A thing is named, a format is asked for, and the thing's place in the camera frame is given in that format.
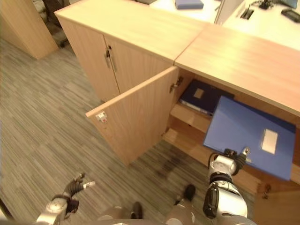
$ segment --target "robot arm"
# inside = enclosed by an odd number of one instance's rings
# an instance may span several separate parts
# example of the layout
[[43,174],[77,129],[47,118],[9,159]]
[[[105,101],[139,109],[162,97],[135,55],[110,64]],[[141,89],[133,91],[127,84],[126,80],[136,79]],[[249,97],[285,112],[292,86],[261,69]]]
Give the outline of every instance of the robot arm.
[[236,175],[246,162],[249,148],[239,156],[228,150],[209,162],[209,187],[206,192],[203,212],[214,224],[235,225],[255,223],[247,219],[247,205],[233,183]]
[[95,185],[94,181],[82,184],[84,176],[85,173],[81,173],[77,178],[71,180],[63,194],[54,196],[51,202],[46,205],[45,211],[39,215],[35,224],[59,225],[61,221],[75,213],[79,201],[72,199],[72,197],[87,187]]

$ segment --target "cabinet top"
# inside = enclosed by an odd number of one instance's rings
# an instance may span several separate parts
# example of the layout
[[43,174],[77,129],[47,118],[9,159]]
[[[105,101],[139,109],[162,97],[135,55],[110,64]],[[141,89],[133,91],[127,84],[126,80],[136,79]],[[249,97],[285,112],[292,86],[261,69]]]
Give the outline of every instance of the cabinet top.
[[55,14],[171,63],[208,25],[130,0],[82,0]]
[[209,25],[175,65],[300,116],[300,51]]

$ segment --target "book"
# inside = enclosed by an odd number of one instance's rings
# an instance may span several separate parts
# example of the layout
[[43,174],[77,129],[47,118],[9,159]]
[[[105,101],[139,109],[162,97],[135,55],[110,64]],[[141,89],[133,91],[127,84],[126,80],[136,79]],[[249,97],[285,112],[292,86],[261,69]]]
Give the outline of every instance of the book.
[[296,126],[248,105],[221,97],[203,145],[240,154],[250,148],[247,164],[289,180]]
[[175,0],[177,9],[202,9],[204,4],[200,0]]
[[192,80],[181,95],[179,102],[206,115],[213,115],[221,96],[234,95],[198,80]]

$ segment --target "blue folder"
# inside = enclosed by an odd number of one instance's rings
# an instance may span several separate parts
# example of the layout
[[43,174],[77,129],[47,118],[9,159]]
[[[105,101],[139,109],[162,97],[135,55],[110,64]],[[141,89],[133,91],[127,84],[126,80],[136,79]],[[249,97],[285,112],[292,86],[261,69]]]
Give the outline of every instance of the blue folder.
[[200,0],[175,0],[177,9],[202,9],[204,4]]
[[[262,149],[265,130],[277,133],[275,153]],[[275,116],[232,99],[221,97],[204,139],[204,146],[238,154],[250,148],[247,164],[269,174],[289,180],[293,163],[296,127]]]

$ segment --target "gray carpet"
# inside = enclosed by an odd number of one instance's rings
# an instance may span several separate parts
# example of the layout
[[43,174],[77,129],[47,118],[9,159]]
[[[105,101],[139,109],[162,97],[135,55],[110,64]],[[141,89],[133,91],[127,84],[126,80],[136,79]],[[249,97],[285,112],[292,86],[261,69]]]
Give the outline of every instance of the gray carpet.
[[[85,117],[101,102],[70,47],[34,60],[1,41],[1,192],[19,221],[33,222],[78,172],[97,185],[77,195],[78,212],[63,224],[95,220],[134,201],[162,221],[185,185],[197,187],[196,225],[207,188],[204,165],[162,141],[125,167]],[[253,197],[244,193],[252,217]]]

